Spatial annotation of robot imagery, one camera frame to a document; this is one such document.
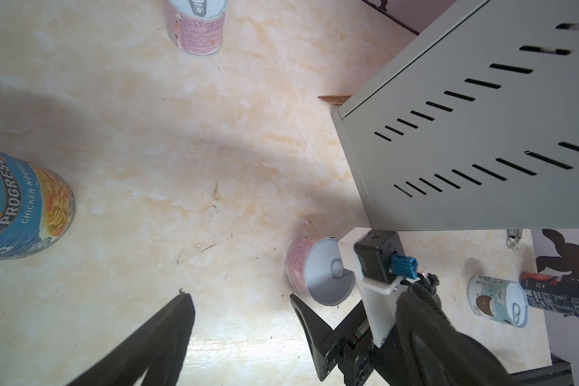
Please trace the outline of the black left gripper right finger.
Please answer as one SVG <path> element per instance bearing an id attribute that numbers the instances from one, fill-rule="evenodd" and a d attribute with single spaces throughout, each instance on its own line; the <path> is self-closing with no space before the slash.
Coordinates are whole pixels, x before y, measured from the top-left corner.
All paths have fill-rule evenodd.
<path id="1" fill-rule="evenodd" d="M 411 385 L 510 385 L 501 362 L 457 331 L 435 297 L 412 284 L 397 300 L 397 332 Z"/>

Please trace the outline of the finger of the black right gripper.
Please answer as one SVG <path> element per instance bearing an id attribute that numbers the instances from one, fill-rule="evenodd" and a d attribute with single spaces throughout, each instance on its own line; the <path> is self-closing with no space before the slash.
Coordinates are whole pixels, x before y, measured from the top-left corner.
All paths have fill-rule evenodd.
<path id="1" fill-rule="evenodd" d="M 291 294 L 289 297 L 307 338 L 318 379 L 324 381 L 333 368 L 333 344 L 330 340 L 333 330 L 297 295 Z"/>

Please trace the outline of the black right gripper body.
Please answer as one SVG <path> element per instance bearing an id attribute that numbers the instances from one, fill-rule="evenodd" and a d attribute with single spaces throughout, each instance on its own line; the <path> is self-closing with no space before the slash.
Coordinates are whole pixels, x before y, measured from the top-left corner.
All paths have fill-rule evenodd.
<path id="1" fill-rule="evenodd" d="M 362 302 L 325 335 L 325 374 L 335 368 L 343 374 L 345 385 L 364 385 L 373 373 L 387 385 L 411 384 L 397 329 L 377 347 Z"/>

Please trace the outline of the pink orange label can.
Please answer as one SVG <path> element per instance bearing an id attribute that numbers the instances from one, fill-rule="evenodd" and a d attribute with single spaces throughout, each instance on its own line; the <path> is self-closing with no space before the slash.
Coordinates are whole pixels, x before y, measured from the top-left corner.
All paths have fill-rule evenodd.
<path id="1" fill-rule="evenodd" d="M 327 307 L 344 302 L 355 286 L 355 275 L 344 268 L 334 237 L 298 239 L 286 255 L 285 267 L 295 291 Z"/>

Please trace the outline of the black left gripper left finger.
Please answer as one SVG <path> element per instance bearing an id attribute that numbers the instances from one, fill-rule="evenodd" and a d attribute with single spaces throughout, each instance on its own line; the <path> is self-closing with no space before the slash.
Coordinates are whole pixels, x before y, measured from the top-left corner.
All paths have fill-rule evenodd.
<path id="1" fill-rule="evenodd" d="M 183 369 L 196 310 L 179 293 L 71 385 L 176 385 Z"/>

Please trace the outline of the grey blue label can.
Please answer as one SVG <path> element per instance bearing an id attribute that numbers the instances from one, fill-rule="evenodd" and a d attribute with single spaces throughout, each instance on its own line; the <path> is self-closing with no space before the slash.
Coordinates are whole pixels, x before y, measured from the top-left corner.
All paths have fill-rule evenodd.
<path id="1" fill-rule="evenodd" d="M 475 275 L 468 281 L 466 297 L 479 317 L 516 328 L 528 323 L 527 294 L 517 282 Z"/>

